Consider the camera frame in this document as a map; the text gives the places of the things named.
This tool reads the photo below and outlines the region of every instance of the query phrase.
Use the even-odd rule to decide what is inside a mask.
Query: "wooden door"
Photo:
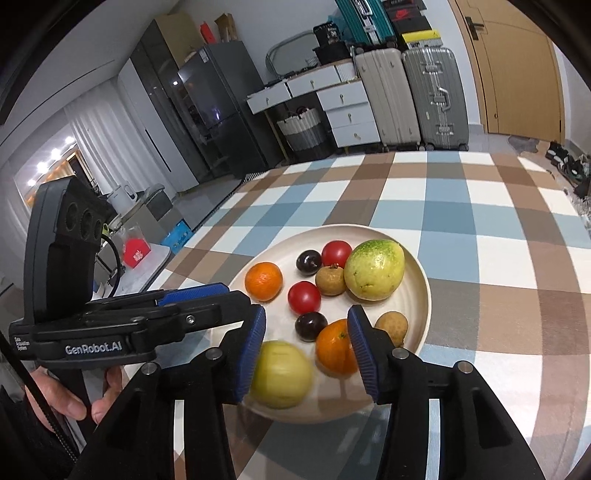
[[[450,2],[488,132],[564,141],[562,87],[550,39],[507,0]]]

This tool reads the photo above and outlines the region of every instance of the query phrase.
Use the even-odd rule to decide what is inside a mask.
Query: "drawer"
[[[333,128],[333,135],[339,147],[379,142],[378,127],[375,122]]]
[[[292,96],[298,97],[337,83],[340,83],[339,74],[336,73],[334,66],[330,66],[294,77],[287,81],[287,86],[290,88]]]
[[[347,105],[368,102],[368,96],[361,80],[322,90],[318,92],[318,99],[325,112]]]
[[[290,99],[290,91],[287,89],[285,82],[279,82],[270,88],[253,93],[247,102],[252,113],[258,113]]]
[[[374,113],[368,103],[343,106],[326,112],[332,128],[348,127],[349,125],[374,122]]]

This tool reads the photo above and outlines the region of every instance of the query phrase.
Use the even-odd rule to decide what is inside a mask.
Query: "screw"
[[[471,374],[474,371],[474,366],[465,360],[457,363],[457,369],[465,374]]]
[[[222,355],[222,350],[217,347],[210,348],[205,352],[205,358],[207,358],[208,360],[217,360]]]
[[[144,375],[152,375],[158,370],[158,365],[154,362],[148,362],[142,365],[141,371]]]
[[[398,358],[399,360],[404,360],[405,358],[408,358],[408,350],[400,347],[395,348],[394,350],[392,350],[392,356],[394,358]]]

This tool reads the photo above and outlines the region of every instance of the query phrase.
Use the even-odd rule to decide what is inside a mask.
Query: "white plate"
[[[232,280],[229,285],[230,290],[246,293],[244,277],[254,264],[273,262],[279,266],[283,273],[283,288],[277,297],[263,304],[267,314],[265,340],[286,340],[298,346],[310,358],[316,374],[313,388],[297,407],[273,410],[246,396],[244,403],[248,408],[268,419],[285,423],[321,423],[351,415],[372,402],[370,396],[365,393],[358,372],[346,380],[339,380],[324,375],[316,368],[315,344],[299,340],[294,329],[297,315],[291,311],[287,303],[287,292],[294,283],[304,279],[314,283],[313,276],[303,277],[296,269],[296,258],[301,252],[308,249],[322,252],[323,247],[331,240],[345,240],[355,248],[372,239],[396,240],[360,225],[327,225],[314,228],[267,248],[253,258]],[[402,312],[408,319],[408,333],[404,339],[404,346],[411,352],[418,353],[427,337],[431,319],[431,290],[427,276],[418,260],[406,248],[404,248],[404,255],[406,261],[404,278],[390,298],[378,302],[362,301],[347,291],[337,297],[322,297],[320,312],[329,323],[332,323],[346,318],[351,305],[362,303],[372,325],[385,312],[391,310]],[[224,334],[238,326],[233,324],[213,329],[212,346],[218,346]]]

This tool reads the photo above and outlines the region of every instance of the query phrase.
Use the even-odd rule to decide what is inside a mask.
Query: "blue gripper pad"
[[[230,289],[223,283],[211,283],[209,285],[200,285],[198,287],[184,288],[182,290],[175,290],[167,293],[161,300],[158,301],[158,306],[169,303],[180,303],[187,300],[201,299],[211,295],[221,295],[229,293]]]
[[[267,316],[265,309],[258,306],[252,327],[246,336],[240,360],[236,366],[236,384],[234,395],[238,403],[242,401],[244,395],[248,393],[251,387],[252,376],[255,372],[256,360],[261,351],[262,340],[267,329]]]
[[[375,363],[374,356],[369,348],[369,343],[363,334],[361,325],[359,324],[357,314],[353,309],[349,309],[347,314],[347,330],[351,345],[355,352],[355,358],[359,365],[359,373],[361,373],[361,380],[365,392],[370,395],[374,402],[378,401],[379,385],[378,385],[378,366]]]

